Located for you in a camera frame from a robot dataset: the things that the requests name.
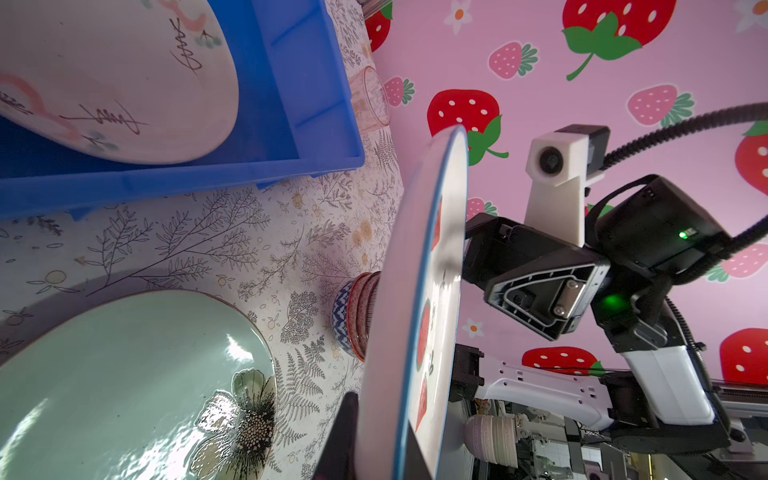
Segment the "blue patterned bowl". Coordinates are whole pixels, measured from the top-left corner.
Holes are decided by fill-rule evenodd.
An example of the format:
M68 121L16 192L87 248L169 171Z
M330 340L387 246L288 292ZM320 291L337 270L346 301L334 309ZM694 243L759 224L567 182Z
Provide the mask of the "blue patterned bowl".
M332 306L331 326L337 342L361 362L365 361L380 279L381 271L365 272L350 279Z

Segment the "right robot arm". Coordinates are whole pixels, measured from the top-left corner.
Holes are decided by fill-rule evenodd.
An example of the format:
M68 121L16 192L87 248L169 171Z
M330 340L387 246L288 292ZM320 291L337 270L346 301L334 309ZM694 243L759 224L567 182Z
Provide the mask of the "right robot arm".
M554 341L591 310L628 369L605 373L575 355L513 367L458 346L449 398L526 404L560 414L630 452L702 455L745 440L733 426L670 291L767 233L759 221L729 235L690 196L648 175L576 208L578 246L481 213L465 227L462 276L495 311Z

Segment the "pink glass cup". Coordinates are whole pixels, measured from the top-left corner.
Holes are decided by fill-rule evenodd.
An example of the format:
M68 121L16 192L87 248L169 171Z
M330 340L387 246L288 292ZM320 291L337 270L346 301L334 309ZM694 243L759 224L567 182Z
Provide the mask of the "pink glass cup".
M388 127L390 105L384 83L373 67L366 66L350 80L351 104L361 134Z

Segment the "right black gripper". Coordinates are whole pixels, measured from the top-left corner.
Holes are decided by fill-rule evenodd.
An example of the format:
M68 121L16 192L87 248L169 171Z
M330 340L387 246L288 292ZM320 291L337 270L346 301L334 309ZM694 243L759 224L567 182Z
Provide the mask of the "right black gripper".
M486 304L549 341L573 332L591 304L619 353L684 343L662 322L665 297L677 277L731 240L711 214L659 175L630 182L592 206L585 240L597 253L560 247L527 260L527 231L505 217L472 217L462 278L486 285Z

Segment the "blue plastic bin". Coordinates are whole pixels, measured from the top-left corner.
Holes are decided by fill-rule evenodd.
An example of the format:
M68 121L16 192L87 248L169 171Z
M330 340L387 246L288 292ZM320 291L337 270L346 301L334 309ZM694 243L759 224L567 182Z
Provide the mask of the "blue plastic bin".
M349 83L325 3L209 2L238 77L229 137L192 161L133 164L69 149L1 115L3 219L362 166Z

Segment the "cream floral plate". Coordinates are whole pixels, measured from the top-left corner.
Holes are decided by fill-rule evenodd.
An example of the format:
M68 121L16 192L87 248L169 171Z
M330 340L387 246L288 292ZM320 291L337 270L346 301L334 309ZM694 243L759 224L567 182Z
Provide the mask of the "cream floral plate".
M209 1L1 4L1 115L111 161L201 158L231 134L239 86Z

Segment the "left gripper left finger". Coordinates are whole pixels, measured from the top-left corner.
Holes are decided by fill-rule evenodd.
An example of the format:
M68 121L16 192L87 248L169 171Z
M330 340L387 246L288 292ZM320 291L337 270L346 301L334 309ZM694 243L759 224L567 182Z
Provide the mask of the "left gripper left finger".
M354 445L359 412L358 394L347 392L315 467L313 480L353 480Z

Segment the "green flower plate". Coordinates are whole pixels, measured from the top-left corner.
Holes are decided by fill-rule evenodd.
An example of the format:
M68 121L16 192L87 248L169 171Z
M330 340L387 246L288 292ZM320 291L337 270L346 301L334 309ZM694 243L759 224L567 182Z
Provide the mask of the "green flower plate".
M263 335L166 290L64 322L1 368L5 479L259 479L276 430Z

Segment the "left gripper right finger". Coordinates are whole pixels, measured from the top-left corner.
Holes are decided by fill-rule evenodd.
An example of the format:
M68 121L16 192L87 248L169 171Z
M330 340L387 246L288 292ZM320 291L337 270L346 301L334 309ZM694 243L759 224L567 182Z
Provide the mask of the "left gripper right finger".
M433 480L438 478L439 462L445 435L445 420L427 425L428 433L436 433L435 440L428 440L422 447L410 421L407 422L407 436L404 450L402 478L407 480Z

